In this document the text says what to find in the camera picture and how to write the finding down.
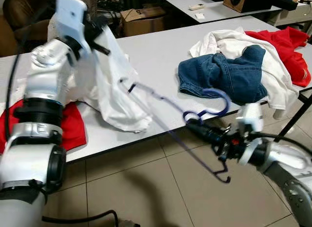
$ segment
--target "white table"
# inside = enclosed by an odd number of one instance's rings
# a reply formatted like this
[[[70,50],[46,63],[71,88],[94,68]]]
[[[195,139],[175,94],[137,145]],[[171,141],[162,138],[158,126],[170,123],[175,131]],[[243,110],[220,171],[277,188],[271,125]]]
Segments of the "white table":
[[[280,8],[276,6],[272,6],[271,9],[268,10],[260,10],[260,11],[251,11],[245,13],[239,13],[234,11],[233,9],[223,5],[222,1],[214,2],[212,0],[166,0],[174,7],[178,8],[198,23],[207,23],[213,21],[220,21],[226,20],[236,17],[242,17],[252,14],[258,14],[263,12],[270,12],[270,11],[281,11]],[[204,4],[205,8],[191,11],[189,10],[189,6],[197,5],[197,4]],[[196,13],[203,13],[205,18],[204,19],[197,19],[195,14]]]
[[[238,26],[242,26],[245,30],[277,30],[277,28],[269,24],[247,16],[122,38],[118,39],[118,43],[124,52],[129,54],[130,63],[139,73],[142,83],[154,88],[162,95],[175,99],[185,110],[201,111],[205,108],[211,108],[218,111],[223,108],[222,100],[201,99],[178,92],[177,66],[181,61],[190,58],[188,54],[189,48],[208,32],[219,29],[236,29]],[[303,53],[311,69],[312,46],[307,45],[298,51]],[[13,59],[14,57],[0,59],[1,102],[4,101],[8,72],[11,69]],[[29,54],[22,55],[16,76],[18,78],[24,77],[29,67]],[[312,84],[306,88],[297,88],[298,90],[304,90],[310,87],[312,87]],[[181,115],[170,106],[162,102],[153,103],[153,105],[158,115],[168,124],[170,129],[184,126]],[[78,107],[85,122],[88,144],[81,148],[70,150],[67,154],[68,162],[102,153],[164,132],[155,123],[152,123],[148,130],[143,133],[121,132],[109,126],[101,119],[100,114],[91,110],[88,106],[81,104]],[[239,108],[238,105],[233,103],[229,112],[234,112]]]

